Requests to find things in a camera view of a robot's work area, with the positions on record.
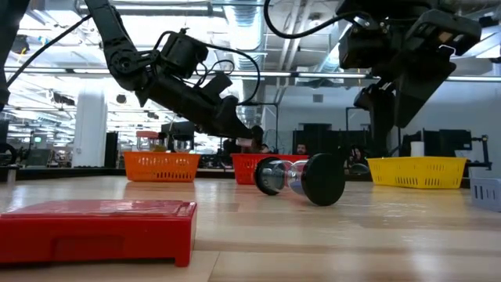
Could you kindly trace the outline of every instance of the wooden table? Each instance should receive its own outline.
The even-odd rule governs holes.
[[[128,183],[125,177],[0,186],[0,208],[59,199],[180,199],[199,203],[192,264],[85,263],[0,269],[0,281],[500,281],[501,215],[470,206],[468,190],[348,183],[318,208],[234,180]]]

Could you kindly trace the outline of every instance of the yellow basket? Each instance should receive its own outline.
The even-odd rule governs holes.
[[[374,184],[421,189],[457,189],[465,157],[388,157],[368,159]]]

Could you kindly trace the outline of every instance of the plastic basket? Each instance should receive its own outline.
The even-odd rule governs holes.
[[[300,161],[308,159],[304,155],[278,155],[278,154],[232,154],[235,180],[238,184],[254,184],[254,170],[258,162],[267,157],[277,157],[281,160]]]
[[[465,157],[389,157],[368,159],[374,184],[420,189],[457,189]]]
[[[138,182],[192,182],[199,159],[199,154],[124,152],[127,178]]]
[[[501,212],[501,179],[470,179],[471,203]]]

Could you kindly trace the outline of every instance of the clear plastic bottle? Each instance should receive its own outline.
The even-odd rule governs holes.
[[[290,187],[313,204],[328,206],[336,203],[344,192],[343,161],[332,154],[316,154],[294,163],[267,157],[258,163],[254,181],[267,195],[277,195]]]

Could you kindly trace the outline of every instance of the red plastic case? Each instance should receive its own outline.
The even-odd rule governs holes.
[[[0,215],[0,263],[174,258],[189,265],[196,203],[49,201]]]

